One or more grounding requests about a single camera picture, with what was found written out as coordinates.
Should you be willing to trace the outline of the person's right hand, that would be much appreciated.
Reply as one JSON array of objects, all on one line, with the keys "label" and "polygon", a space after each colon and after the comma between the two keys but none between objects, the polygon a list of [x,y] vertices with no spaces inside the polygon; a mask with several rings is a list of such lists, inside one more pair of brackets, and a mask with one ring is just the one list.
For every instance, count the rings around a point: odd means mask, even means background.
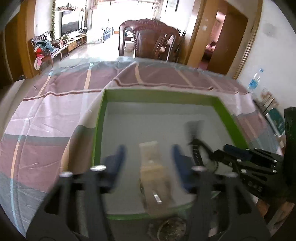
[{"label": "person's right hand", "polygon": [[292,202],[271,205],[261,199],[258,199],[256,203],[256,207],[270,231],[278,229],[285,222],[294,206],[295,204]]}]

